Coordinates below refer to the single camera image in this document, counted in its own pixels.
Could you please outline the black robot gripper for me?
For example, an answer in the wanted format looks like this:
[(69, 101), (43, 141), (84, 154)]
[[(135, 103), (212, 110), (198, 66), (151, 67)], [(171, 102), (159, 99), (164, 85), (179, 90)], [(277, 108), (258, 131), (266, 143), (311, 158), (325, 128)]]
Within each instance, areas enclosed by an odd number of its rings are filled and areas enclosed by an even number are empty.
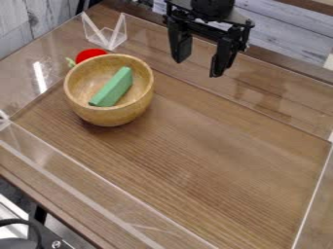
[(166, 0), (167, 37), (171, 57), (180, 63), (192, 49), (192, 36), (218, 40), (210, 77), (231, 66), (238, 51), (247, 49), (255, 23), (234, 9), (235, 0)]

